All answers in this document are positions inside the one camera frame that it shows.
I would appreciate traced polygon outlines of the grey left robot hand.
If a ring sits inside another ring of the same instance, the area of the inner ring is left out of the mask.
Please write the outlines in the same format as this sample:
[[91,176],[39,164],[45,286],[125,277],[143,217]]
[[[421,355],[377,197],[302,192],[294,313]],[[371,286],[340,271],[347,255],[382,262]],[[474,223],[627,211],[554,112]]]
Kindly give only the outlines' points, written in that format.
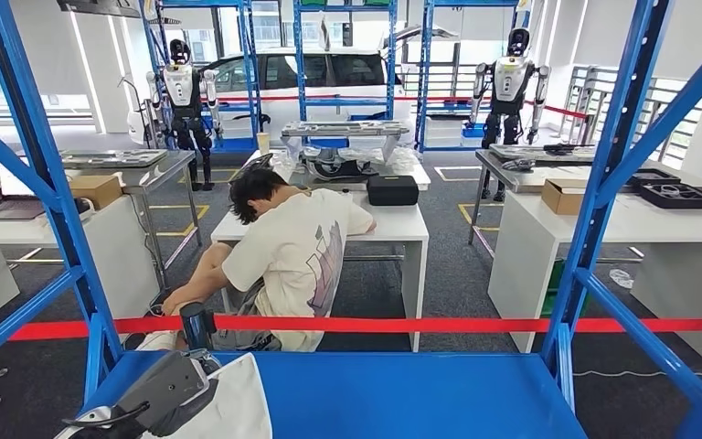
[[198,359],[168,351],[133,383],[116,406],[130,412],[145,405],[146,409],[135,419],[150,426],[209,388],[209,379]]

